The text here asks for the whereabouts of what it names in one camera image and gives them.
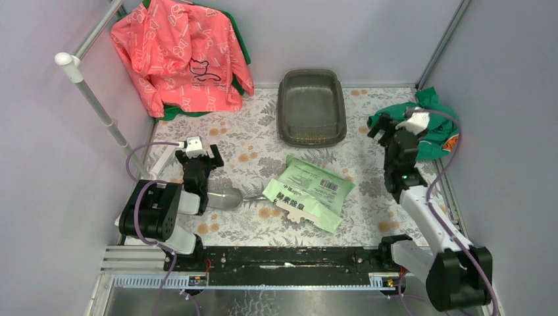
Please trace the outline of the metal litter scoop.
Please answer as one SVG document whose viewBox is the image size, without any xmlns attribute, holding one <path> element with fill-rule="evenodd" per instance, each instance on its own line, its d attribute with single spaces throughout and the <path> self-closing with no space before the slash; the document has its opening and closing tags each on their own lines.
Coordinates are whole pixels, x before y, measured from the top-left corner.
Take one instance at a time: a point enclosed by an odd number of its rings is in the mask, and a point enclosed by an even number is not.
<svg viewBox="0 0 558 316">
<path fill-rule="evenodd" d="M 207 207 L 220 210 L 237 209 L 243 203 L 265 200 L 266 197 L 259 195 L 245 197 L 238 188 L 221 188 L 213 192 L 208 192 Z"/>
</svg>

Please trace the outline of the beige bag sealing clip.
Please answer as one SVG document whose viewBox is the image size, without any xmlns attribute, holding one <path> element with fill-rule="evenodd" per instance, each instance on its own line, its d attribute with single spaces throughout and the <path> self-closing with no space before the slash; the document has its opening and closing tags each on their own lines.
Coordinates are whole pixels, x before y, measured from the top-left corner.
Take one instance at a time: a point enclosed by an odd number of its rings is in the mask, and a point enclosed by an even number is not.
<svg viewBox="0 0 558 316">
<path fill-rule="evenodd" d="M 300 210 L 296 207 L 291 206 L 283 201 L 278 201 L 276 203 L 277 207 L 285 210 L 287 212 L 287 219 L 293 223 L 300 223 L 302 219 L 310 221 L 312 223 L 319 222 L 319 217 L 312 215 L 306 211 Z"/>
</svg>

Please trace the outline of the green cat litter bag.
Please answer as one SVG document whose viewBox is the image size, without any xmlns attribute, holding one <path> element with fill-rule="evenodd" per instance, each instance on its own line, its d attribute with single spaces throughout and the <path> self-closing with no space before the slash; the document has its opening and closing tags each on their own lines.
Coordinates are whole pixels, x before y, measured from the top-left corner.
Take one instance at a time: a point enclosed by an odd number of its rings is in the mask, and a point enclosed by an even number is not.
<svg viewBox="0 0 558 316">
<path fill-rule="evenodd" d="M 326 169 L 289 155 L 285 171 L 270 180 L 263 196 L 312 215 L 316 227 L 335 233 L 342 222 L 343 203 L 354 187 Z"/>
</svg>

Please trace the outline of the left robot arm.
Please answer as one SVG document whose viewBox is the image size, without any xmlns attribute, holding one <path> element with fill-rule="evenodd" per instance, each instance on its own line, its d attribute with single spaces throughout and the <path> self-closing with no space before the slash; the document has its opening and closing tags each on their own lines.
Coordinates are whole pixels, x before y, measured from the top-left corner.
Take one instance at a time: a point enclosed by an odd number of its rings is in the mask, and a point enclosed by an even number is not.
<svg viewBox="0 0 558 316">
<path fill-rule="evenodd" d="M 144 244 L 179 255 L 179 262 L 190 271 L 204 262 L 204 253 L 197 248 L 201 238 L 176 224 L 177 215 L 202 215 L 209 204 L 209 175 L 224 166 L 215 144 L 211 151 L 200 140 L 189 142 L 151 142 L 139 145 L 137 151 L 151 145 L 165 145 L 182 164 L 181 184 L 164 180 L 138 180 L 128 203 L 118 218 L 121 234 L 141 240 Z"/>
</svg>

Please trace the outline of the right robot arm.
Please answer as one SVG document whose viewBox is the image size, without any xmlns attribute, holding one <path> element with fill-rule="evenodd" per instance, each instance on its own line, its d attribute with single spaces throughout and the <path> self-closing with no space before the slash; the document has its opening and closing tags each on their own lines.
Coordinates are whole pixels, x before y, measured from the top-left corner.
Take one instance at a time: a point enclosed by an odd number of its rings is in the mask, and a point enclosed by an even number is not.
<svg viewBox="0 0 558 316">
<path fill-rule="evenodd" d="M 378 143 L 385 149 L 386 190 L 411 216 L 430 248 L 423 250 L 404 234 L 384 237 L 377 261 L 383 270 L 400 267 L 403 273 L 417 277 L 439 312 L 492 304 L 493 314 L 498 315 L 490 251 L 475 246 L 433 204 L 436 184 L 428 184 L 415 166 L 419 140 L 426 132 L 430 114 L 430 110 L 411 109 L 406 120 L 382 114 L 370 126 L 370 138 L 383 133 Z"/>
</svg>

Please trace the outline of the grey plastic litter box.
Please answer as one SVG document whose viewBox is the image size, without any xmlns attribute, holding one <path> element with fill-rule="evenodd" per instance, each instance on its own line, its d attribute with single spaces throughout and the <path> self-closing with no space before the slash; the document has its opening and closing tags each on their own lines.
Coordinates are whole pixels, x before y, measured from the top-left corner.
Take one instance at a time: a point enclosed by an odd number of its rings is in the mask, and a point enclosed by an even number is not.
<svg viewBox="0 0 558 316">
<path fill-rule="evenodd" d="M 347 133 L 345 102 L 336 73 L 298 69 L 285 74 L 277 101 L 279 138 L 292 147 L 331 147 Z"/>
</svg>

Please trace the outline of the crumpled green garment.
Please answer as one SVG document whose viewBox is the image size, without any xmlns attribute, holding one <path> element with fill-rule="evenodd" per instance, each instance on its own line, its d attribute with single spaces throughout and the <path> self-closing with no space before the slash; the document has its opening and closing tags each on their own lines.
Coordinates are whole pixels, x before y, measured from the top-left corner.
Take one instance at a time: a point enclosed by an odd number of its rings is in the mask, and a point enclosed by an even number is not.
<svg viewBox="0 0 558 316">
<path fill-rule="evenodd" d="M 390 105 L 377 111 L 367 120 L 367 126 L 372 128 L 385 114 L 395 120 L 405 120 L 405 111 L 408 108 L 420 107 L 444 112 L 456 118 L 455 112 L 440 103 L 440 98 L 435 88 L 430 87 L 415 94 L 416 102 L 406 102 Z M 432 161 L 440 159 L 450 154 L 451 150 L 457 145 L 459 140 L 459 128 L 453 121 L 440 115 L 429 115 L 428 131 L 423 139 L 418 143 L 417 161 Z"/>
</svg>

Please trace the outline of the floral patterned mat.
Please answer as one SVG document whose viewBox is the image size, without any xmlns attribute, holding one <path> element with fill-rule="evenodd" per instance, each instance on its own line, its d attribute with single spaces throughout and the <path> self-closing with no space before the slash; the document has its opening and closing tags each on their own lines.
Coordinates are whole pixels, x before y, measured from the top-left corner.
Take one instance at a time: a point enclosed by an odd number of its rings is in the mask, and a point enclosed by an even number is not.
<svg viewBox="0 0 558 316">
<path fill-rule="evenodd" d="M 238 188 L 249 198 L 231 211 L 207 209 L 201 216 L 179 215 L 179 226 L 196 233 L 206 246 L 376 246 L 383 236 L 409 235 L 418 245 L 427 242 L 412 218 L 384 186 L 384 150 L 367 137 L 367 119 L 389 105 L 413 101 L 411 88 L 343 90 L 347 115 L 344 140 L 327 148 L 286 145 L 278 136 L 275 89 L 258 89 L 243 99 L 236 112 L 202 117 L 177 116 L 161 121 L 154 133 L 149 162 L 162 154 L 165 142 L 200 136 L 218 146 L 224 166 L 210 174 L 209 187 Z M 308 221 L 293 223 L 283 209 L 259 195 L 284 172 L 293 156 L 320 166 L 352 182 L 337 231 L 326 232 Z"/>
</svg>

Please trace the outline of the white clothes rack pole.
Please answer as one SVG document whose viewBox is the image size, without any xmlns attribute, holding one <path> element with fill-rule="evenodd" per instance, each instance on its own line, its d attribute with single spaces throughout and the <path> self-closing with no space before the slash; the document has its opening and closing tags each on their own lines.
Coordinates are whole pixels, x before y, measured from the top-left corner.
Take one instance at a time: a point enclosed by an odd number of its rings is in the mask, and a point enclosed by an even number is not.
<svg viewBox="0 0 558 316">
<path fill-rule="evenodd" d="M 66 74 L 68 79 L 80 90 L 81 94 L 90 104 L 91 108 L 105 125 L 111 136 L 126 154 L 127 158 L 130 159 L 129 163 L 132 163 L 135 166 L 136 170 L 139 172 L 140 178 L 159 180 L 164 167 L 170 161 L 171 155 L 174 153 L 174 147 L 168 146 L 163 151 L 163 154 L 159 157 L 155 165 L 151 169 L 148 169 L 135 155 L 132 147 L 117 128 L 114 120 L 109 116 L 108 112 L 106 112 L 98 98 L 84 80 L 84 77 L 79 69 L 80 59 L 69 53 L 60 52 L 55 55 L 54 60 Z"/>
</svg>

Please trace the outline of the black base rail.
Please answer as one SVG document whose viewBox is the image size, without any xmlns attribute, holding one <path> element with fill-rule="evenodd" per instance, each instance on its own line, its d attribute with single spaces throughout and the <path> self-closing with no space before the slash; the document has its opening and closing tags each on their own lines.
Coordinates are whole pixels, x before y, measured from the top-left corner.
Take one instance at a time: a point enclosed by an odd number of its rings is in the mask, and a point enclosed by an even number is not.
<svg viewBox="0 0 558 316">
<path fill-rule="evenodd" d="M 402 269 L 377 248 L 203 246 L 173 260 L 165 271 L 201 273 L 209 286 L 358 287 L 370 278 L 386 277 L 391 286 Z"/>
</svg>

